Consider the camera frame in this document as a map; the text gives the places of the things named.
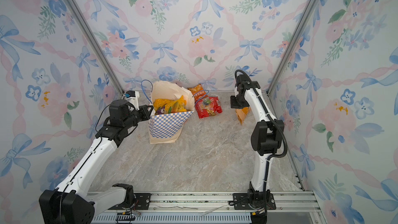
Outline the yellow mango candy bag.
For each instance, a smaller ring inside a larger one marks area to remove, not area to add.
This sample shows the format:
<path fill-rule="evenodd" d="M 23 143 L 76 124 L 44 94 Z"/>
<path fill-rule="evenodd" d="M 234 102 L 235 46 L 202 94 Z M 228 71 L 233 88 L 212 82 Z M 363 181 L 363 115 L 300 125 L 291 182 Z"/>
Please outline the yellow mango candy bag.
<path fill-rule="evenodd" d="M 160 108 L 164 107 L 166 104 L 172 102 L 173 100 L 169 100 L 169 99 L 156 99 L 153 102 L 153 106 L 154 106 L 154 110 L 157 111 Z"/>
<path fill-rule="evenodd" d="M 164 106 L 164 114 L 173 114 L 173 113 L 182 113 L 186 112 L 186 100 L 184 96 L 181 96 L 179 99 L 170 101 Z"/>

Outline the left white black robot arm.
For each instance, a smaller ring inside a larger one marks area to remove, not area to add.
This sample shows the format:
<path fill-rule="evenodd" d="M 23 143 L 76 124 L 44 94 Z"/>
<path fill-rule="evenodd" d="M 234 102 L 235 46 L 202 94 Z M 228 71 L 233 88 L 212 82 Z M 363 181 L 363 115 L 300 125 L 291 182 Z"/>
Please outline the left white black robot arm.
<path fill-rule="evenodd" d="M 152 105 L 135 106 L 128 100 L 115 100 L 109 116 L 97 130 L 95 140 L 78 165 L 53 190 L 39 197 L 46 224 L 89 224 L 104 211 L 119 206 L 131 212 L 138 199 L 132 185 L 118 183 L 109 190 L 88 195 L 90 186 L 105 162 L 129 137 L 138 124 L 148 121 Z"/>

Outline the purple Fox's candy packet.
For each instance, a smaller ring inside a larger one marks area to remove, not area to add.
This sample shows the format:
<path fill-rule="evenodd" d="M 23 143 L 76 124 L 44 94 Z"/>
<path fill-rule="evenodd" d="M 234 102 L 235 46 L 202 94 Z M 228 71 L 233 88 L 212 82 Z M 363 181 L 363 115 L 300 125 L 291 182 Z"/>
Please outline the purple Fox's candy packet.
<path fill-rule="evenodd" d="M 163 115 L 165 111 L 165 108 L 159 108 L 158 110 L 156 110 L 155 115 Z"/>

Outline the tan potato chips pouch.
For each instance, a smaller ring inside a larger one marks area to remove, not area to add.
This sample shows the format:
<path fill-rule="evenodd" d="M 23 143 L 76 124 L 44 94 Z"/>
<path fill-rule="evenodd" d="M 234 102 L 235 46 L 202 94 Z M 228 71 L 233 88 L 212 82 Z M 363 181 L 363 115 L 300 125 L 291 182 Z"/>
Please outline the tan potato chips pouch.
<path fill-rule="evenodd" d="M 241 125 L 243 125 L 244 120 L 246 119 L 246 117 L 250 113 L 250 111 L 251 111 L 250 107 L 245 107 L 243 109 L 236 109 L 235 110 L 237 119 L 238 119 L 238 121 L 239 121 L 239 123 Z"/>

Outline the blue checkered paper bag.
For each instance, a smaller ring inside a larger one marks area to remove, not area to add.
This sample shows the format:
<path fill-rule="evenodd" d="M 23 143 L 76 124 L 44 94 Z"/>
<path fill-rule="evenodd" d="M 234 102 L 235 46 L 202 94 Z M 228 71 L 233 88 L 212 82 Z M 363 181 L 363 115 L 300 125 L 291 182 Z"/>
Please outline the blue checkered paper bag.
<path fill-rule="evenodd" d="M 177 100 L 184 96 L 186 100 L 186 112 L 155 115 L 155 110 L 149 119 L 149 141 L 150 144 L 174 143 L 179 138 L 184 124 L 194 113 L 195 100 L 192 93 L 183 87 L 166 81 L 153 83 L 150 103 L 156 99 Z"/>

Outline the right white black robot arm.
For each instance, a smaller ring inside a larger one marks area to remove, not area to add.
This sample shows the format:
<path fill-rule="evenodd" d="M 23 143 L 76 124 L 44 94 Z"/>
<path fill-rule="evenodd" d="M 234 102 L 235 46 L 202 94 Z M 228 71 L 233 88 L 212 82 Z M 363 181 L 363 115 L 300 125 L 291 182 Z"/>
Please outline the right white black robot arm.
<path fill-rule="evenodd" d="M 284 123 L 271 113 L 258 82 L 252 81 L 241 69 L 235 71 L 235 81 L 231 107 L 236 110 L 251 108 L 256 121 L 250 139 L 255 152 L 255 166 L 247 192 L 248 205 L 258 212 L 266 212 L 276 208 L 268 185 L 272 161 L 287 154 Z"/>

